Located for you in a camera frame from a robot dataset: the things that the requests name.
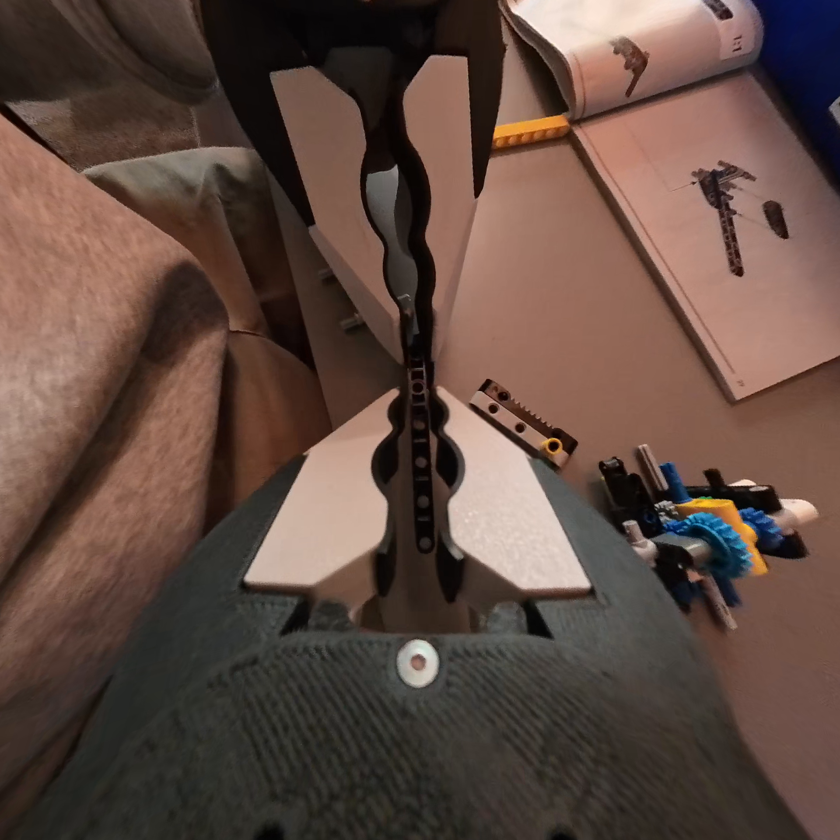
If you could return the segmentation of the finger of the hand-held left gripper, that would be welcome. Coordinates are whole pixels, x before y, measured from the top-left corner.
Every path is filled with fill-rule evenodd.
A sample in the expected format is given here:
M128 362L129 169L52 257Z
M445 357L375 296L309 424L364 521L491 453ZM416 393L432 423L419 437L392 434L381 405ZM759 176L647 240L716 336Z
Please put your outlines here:
M363 114L319 69L278 70L270 83L308 198L312 242L378 343L403 362L395 297L414 294L398 228L407 220L396 166L365 174Z
M476 215L467 58L430 56L403 94L406 138L419 163L413 195L430 301L430 354L445 346Z

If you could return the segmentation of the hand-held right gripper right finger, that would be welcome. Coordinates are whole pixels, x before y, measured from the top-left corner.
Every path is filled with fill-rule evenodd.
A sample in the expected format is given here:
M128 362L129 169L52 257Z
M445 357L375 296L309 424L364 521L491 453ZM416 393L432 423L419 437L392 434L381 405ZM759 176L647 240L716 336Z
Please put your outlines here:
M536 461L444 388L434 389L437 547L429 622L469 622L504 602L577 600L592 583Z

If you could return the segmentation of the black lego beam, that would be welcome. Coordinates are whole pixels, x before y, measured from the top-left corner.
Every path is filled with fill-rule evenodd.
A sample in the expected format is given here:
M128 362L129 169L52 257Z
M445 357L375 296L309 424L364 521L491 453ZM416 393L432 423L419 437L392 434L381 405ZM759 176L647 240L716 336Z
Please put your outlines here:
M427 366L421 355L406 363L405 435L412 492L412 520L416 550L430 554L436 543L432 478L431 420Z

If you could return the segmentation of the tan cloth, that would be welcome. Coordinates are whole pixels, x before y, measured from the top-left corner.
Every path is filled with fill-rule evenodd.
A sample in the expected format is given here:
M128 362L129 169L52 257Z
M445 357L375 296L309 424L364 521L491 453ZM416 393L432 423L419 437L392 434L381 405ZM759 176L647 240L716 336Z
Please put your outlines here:
M92 166L85 175L184 246L227 312L219 445L272 472L331 431L264 165L204 148Z

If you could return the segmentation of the black and white lego rack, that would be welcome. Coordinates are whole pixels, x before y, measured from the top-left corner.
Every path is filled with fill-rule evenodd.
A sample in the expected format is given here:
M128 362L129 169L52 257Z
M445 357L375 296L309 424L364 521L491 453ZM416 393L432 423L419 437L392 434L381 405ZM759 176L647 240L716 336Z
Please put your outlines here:
M521 404L497 381L486 379L469 399L469 407L491 426L560 473L578 447L578 440Z

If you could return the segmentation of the brown fleece cloth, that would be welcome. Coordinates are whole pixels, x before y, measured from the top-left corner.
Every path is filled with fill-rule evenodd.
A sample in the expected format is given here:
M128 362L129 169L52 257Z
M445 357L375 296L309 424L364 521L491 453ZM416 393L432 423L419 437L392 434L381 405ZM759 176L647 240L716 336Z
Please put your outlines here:
M219 89L207 42L207 2L2 2L2 103L100 99L131 88L185 107ZM243 148L135 156L87 170L116 192L186 192L199 184L263 182L264 165Z

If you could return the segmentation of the open instruction booklet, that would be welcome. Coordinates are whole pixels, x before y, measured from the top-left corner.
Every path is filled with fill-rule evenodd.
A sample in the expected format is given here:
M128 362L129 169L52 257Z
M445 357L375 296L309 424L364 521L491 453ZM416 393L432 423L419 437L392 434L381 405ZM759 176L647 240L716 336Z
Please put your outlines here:
M571 122L752 64L763 44L750 1L501 1L549 69Z

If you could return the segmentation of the blue box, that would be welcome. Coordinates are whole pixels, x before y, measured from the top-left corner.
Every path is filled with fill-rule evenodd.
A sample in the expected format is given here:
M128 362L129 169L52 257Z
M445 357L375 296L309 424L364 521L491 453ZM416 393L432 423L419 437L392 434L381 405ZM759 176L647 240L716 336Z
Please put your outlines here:
M839 2L757 1L759 62L785 114L839 186Z

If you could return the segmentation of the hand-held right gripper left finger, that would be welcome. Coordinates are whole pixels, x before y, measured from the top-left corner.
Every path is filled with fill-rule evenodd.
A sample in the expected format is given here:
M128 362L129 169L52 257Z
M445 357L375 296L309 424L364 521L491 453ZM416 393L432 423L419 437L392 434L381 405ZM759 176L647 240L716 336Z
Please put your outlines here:
M377 596L375 555L405 517L400 469L376 454L394 430L391 389L306 453L244 577L248 592L337 602L361 620Z

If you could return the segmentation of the yellow lego beam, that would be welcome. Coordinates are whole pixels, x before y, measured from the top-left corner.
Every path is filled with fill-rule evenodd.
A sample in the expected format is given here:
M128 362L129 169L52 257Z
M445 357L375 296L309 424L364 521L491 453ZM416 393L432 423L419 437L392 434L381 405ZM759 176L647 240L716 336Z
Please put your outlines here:
M538 144L563 138L571 130L569 120L563 115L503 123L493 133L493 151L504 151L519 146Z

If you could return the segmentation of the grey lego piece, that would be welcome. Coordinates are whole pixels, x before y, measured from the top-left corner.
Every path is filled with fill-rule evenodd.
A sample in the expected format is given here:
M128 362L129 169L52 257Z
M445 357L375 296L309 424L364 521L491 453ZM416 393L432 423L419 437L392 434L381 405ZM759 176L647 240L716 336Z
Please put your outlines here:
M405 355L414 354L419 346L419 325L413 296L402 294L396 299L399 311L399 330L402 350Z

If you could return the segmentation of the lego gear assembly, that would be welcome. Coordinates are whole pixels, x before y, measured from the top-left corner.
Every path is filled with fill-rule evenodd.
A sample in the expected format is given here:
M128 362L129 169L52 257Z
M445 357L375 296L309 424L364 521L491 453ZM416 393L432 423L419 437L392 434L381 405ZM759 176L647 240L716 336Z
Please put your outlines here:
M672 462L640 445L643 476L618 457L599 462L610 517L636 555L657 575L681 612L698 601L725 632L738 623L737 583L769 572L768 559L803 560L803 528L820 514L808 500L782 498L768 484L728 482L718 469L687 485Z

